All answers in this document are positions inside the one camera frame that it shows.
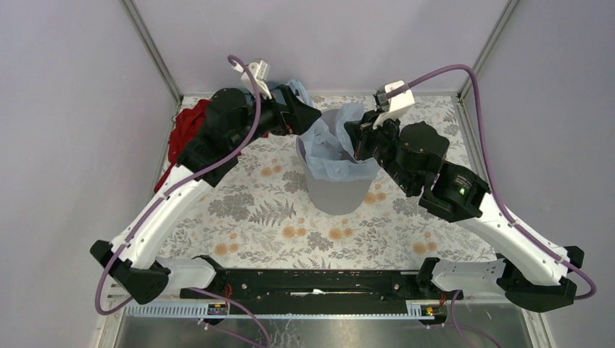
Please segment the light blue plastic trash bag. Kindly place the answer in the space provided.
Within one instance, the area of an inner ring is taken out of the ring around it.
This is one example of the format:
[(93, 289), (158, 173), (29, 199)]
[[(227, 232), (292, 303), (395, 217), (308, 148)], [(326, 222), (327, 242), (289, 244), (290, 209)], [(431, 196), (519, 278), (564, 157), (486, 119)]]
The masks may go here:
[(377, 177), (380, 167), (376, 160), (357, 161), (352, 157), (352, 142), (344, 129), (346, 122), (359, 120), (365, 110), (362, 103), (324, 109), (307, 133), (296, 138), (299, 158), (315, 179), (349, 183), (373, 181)]

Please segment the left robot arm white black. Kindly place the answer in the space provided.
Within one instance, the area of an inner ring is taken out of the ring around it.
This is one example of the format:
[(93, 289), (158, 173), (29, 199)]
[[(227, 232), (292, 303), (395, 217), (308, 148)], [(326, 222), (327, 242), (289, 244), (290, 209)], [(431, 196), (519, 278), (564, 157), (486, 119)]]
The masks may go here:
[(320, 117), (321, 111), (300, 101), (288, 86), (275, 88), (269, 99), (237, 88), (217, 91), (159, 191), (119, 236), (96, 241), (91, 255), (140, 305), (187, 288), (218, 297), (225, 279), (205, 257), (172, 260), (158, 252), (187, 211), (237, 165), (243, 146), (266, 134), (302, 135)]

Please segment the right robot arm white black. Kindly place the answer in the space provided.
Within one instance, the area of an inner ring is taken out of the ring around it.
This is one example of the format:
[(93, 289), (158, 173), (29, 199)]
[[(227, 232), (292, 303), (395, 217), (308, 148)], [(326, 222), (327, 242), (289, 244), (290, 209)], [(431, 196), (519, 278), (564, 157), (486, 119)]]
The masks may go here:
[(427, 123), (386, 120), (377, 125), (378, 116), (370, 111), (344, 124), (351, 155), (375, 160), (406, 196), (417, 197), (429, 214), (477, 235), (497, 256), (487, 262), (427, 258), (416, 278), (422, 297), (459, 290), (492, 293), (532, 312), (574, 303), (577, 285), (569, 268), (581, 266), (580, 248), (556, 246), (520, 221), (509, 221), (482, 178), (445, 159), (450, 142)]

